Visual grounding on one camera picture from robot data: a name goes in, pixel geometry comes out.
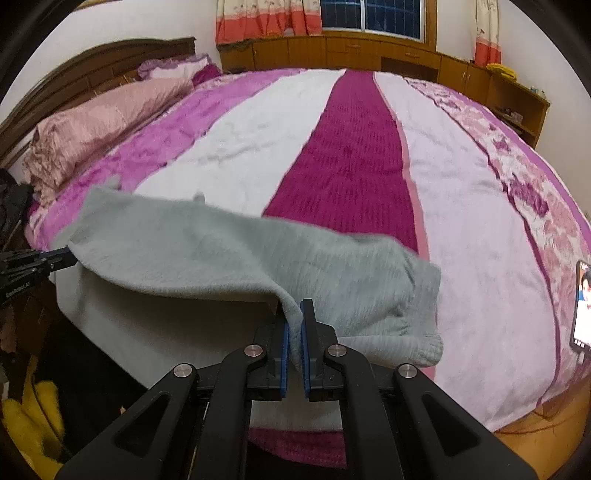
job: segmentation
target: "pillow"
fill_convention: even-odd
[[[217,65],[210,63],[193,75],[193,86],[196,87],[197,85],[201,85],[202,83],[217,78],[221,75],[222,72],[219,68],[217,68]]]
[[[74,172],[81,173],[192,90],[184,78],[128,83],[39,122],[23,162],[25,181],[39,203],[48,206]]]
[[[212,63],[207,54],[191,55],[185,59],[151,59],[138,67],[142,80],[150,78],[186,78],[190,80],[202,68]]]
[[[154,68],[148,78],[151,79],[164,79],[164,78],[184,78],[191,80],[196,73],[203,70],[209,62],[207,57],[199,61],[180,63],[175,68],[163,69],[161,67]]]

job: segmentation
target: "phone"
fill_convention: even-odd
[[[591,352],[591,265],[577,262],[573,333],[570,346],[577,352]]]

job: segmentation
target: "metal screw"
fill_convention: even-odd
[[[189,364],[180,364],[174,367],[173,373],[175,377],[185,378],[191,375],[193,368]]]
[[[252,345],[244,347],[244,353],[251,357],[259,356],[262,353],[262,347],[253,343]]]
[[[345,347],[345,345],[339,345],[336,343],[328,347],[328,351],[332,356],[343,356],[347,353],[347,347]]]
[[[414,378],[417,376],[417,367],[411,364],[402,364],[398,367],[398,373],[404,378]]]

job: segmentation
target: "white wall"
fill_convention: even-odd
[[[475,0],[437,0],[437,50],[457,57],[474,58]]]
[[[551,106],[536,150],[591,212],[591,97],[558,48],[511,0],[499,0],[503,64],[546,92]],[[474,58],[475,0],[437,0],[437,49]]]
[[[2,122],[47,73],[89,48],[129,38],[195,37],[197,51],[219,63],[217,0],[121,0],[72,12],[23,67],[0,103]]]

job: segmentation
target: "floral curtain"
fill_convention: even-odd
[[[217,0],[216,43],[322,33],[320,0]]]
[[[486,67],[489,63],[501,63],[498,0],[476,0],[474,63],[481,67]]]

